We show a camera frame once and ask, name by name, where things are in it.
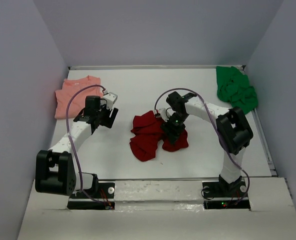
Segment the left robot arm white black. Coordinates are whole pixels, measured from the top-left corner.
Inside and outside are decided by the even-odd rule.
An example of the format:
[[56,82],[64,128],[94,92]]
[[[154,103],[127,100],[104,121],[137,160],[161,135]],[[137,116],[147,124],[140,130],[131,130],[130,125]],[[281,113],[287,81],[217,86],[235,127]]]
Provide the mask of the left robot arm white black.
[[87,96],[85,107],[68,126],[67,133],[50,149],[36,156],[35,190],[70,196],[82,190],[98,190],[96,174],[82,173],[76,153],[99,126],[112,128],[118,109],[117,95]]

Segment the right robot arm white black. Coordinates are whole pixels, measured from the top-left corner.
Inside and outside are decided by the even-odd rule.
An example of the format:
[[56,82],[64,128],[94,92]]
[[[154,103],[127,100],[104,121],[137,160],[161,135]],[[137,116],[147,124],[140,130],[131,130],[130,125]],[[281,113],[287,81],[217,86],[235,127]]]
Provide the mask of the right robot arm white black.
[[161,129],[170,144],[175,144],[183,134],[187,117],[195,116],[209,122],[224,150],[217,189],[223,193],[237,190],[244,173],[243,155],[254,136],[243,110],[240,107],[226,108],[208,103],[193,91],[185,95],[180,95],[176,90],[167,91],[166,94],[166,103],[173,113],[168,113],[166,108],[156,108],[155,113],[164,121]]

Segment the dark red t shirt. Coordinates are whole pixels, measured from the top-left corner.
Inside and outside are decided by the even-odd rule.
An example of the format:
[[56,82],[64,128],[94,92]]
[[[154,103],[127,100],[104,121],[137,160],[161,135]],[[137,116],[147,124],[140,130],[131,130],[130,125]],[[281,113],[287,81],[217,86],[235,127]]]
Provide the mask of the dark red t shirt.
[[170,143],[169,137],[161,129],[164,123],[161,117],[156,117],[155,112],[150,110],[143,115],[136,115],[133,119],[134,137],[130,139],[130,148],[133,155],[141,162],[152,160],[156,157],[159,141],[163,141],[162,149],[168,152],[176,152],[189,146],[187,131],[180,134],[179,139]]

